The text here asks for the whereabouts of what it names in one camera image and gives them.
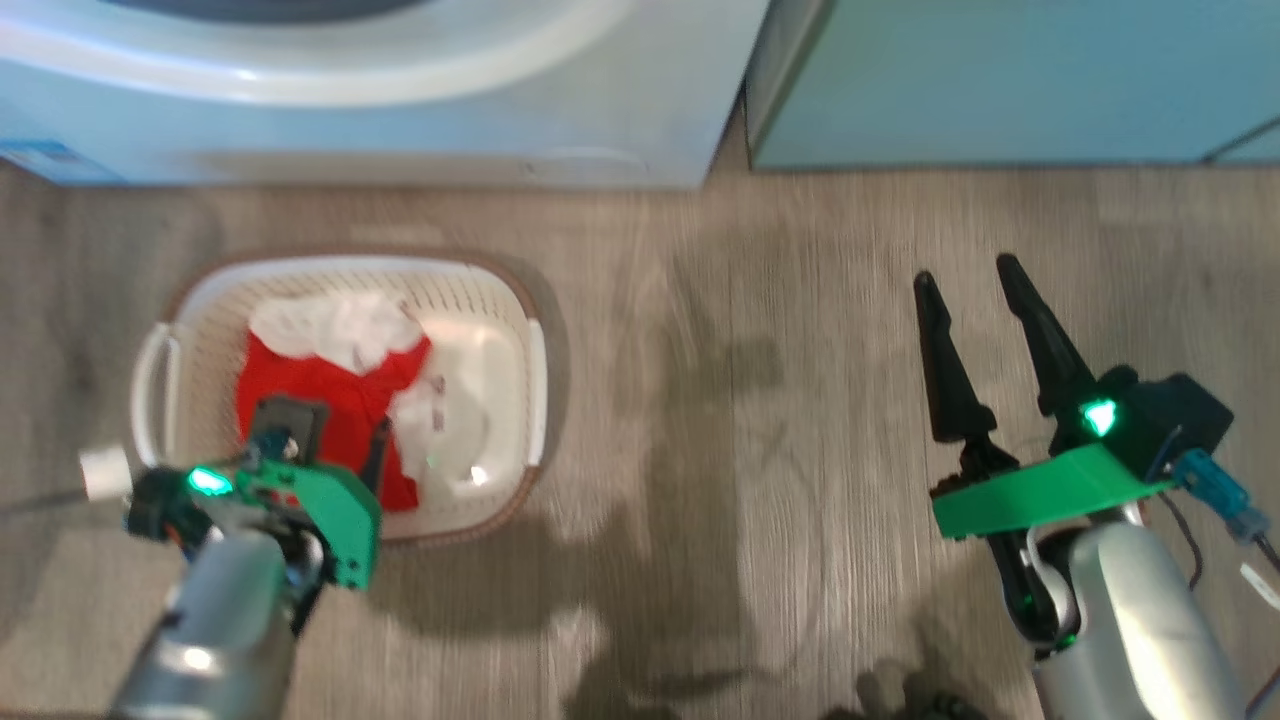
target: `green bracket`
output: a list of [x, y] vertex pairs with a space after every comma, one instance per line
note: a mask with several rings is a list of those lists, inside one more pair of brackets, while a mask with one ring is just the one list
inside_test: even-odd
[[383, 509], [355, 473], [320, 462], [302, 466], [262, 460], [257, 474], [239, 470], [236, 480], [246, 497], [255, 497], [259, 488], [297, 497], [302, 511], [329, 543], [333, 582], [351, 589], [369, 589], [378, 565]]
[[937, 497], [933, 518], [942, 537], [983, 537], [1119, 507], [1172, 486], [1143, 483], [1093, 443]]

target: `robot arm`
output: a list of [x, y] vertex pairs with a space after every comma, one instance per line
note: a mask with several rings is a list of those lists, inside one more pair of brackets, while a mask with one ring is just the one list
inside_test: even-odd
[[110, 717], [279, 717], [293, 653], [326, 584], [365, 589], [378, 560], [385, 427], [362, 478], [316, 462], [323, 406], [257, 409], [248, 448], [220, 468], [154, 468], [124, 527], [177, 543], [191, 566], [138, 652]]
[[274, 537], [246, 529], [206, 542], [109, 717], [279, 717], [293, 670], [292, 597]]
[[1153, 533], [1107, 523], [1060, 539], [1055, 564], [1080, 621], [1071, 642], [1033, 669], [1044, 717], [1244, 717], [1226, 655]]
[[[1142, 383], [1119, 366], [1096, 379], [1018, 260], [1002, 255], [997, 269], [1023, 324], [1041, 414], [1057, 420], [1057, 432], [1051, 460], [1029, 468], [991, 441], [995, 414], [974, 393], [933, 277], [920, 273], [933, 437], [964, 443], [960, 473], [931, 492], [940, 530], [987, 541], [1009, 616], [1036, 650], [1047, 719], [1243, 720], [1225, 652], [1135, 511], [1140, 498], [1181, 486], [1213, 505], [1233, 534], [1265, 529], [1229, 478], [1185, 482], [1184, 468], [1206, 477], [1216, 469], [1208, 454], [1231, 413], [1183, 374]], [[1075, 527], [1043, 532], [1064, 523]]]

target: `white cloth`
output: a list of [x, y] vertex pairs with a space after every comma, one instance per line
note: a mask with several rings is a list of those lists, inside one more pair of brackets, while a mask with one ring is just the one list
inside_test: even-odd
[[428, 370], [392, 398], [388, 415], [401, 454], [401, 471], [419, 484], [436, 480], [484, 484], [488, 475], [475, 468], [484, 451], [489, 425], [480, 402], [461, 383]]
[[422, 327], [381, 292], [266, 300], [248, 329], [276, 355], [321, 357], [357, 375], [422, 340]]

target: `wooden floor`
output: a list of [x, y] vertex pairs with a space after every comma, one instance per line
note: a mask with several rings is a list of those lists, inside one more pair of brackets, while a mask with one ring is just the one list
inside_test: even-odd
[[[1280, 514], [1280, 173], [751, 176], [739, 142], [687, 195], [61, 191], [0, 169], [0, 501], [74, 488], [78, 448], [128, 439], [137, 345], [202, 266], [393, 243], [492, 252], [534, 287], [553, 457], [507, 529], [388, 548], [369, 596], [323, 600], [293, 719], [886, 719], [934, 687], [1038, 717], [984, 547], [932, 524], [957, 448], [929, 441], [910, 290], [934, 270], [997, 439], [1043, 457], [1004, 250], [1097, 370], [1217, 392], [1221, 460]], [[1183, 505], [1252, 692], [1280, 615], [1240, 578], [1257, 559]], [[180, 559], [115, 506], [6, 520], [0, 553], [0, 706], [102, 708]]]

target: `basket handle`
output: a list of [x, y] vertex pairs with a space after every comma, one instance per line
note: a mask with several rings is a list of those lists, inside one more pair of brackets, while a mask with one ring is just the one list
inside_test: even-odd
[[151, 393], [156, 387], [156, 375], [163, 361], [165, 361], [165, 386], [169, 389], [168, 386], [172, 384], [169, 380], [173, 379], [169, 369], [177, 351], [178, 341], [173, 337], [169, 324], [156, 323], [142, 341], [138, 359], [133, 361], [133, 378], [129, 382], [129, 428], [133, 432], [133, 446], [138, 452], [138, 460], [147, 468], [160, 464], [164, 438], [157, 439], [156, 436], [168, 424], [168, 418], [161, 418], [160, 424], [151, 418], [151, 410], [155, 407]]
[[543, 462], [543, 450], [547, 446], [547, 337], [543, 334], [543, 324], [535, 319], [529, 320], [530, 340], [530, 446], [526, 461], [538, 466]]

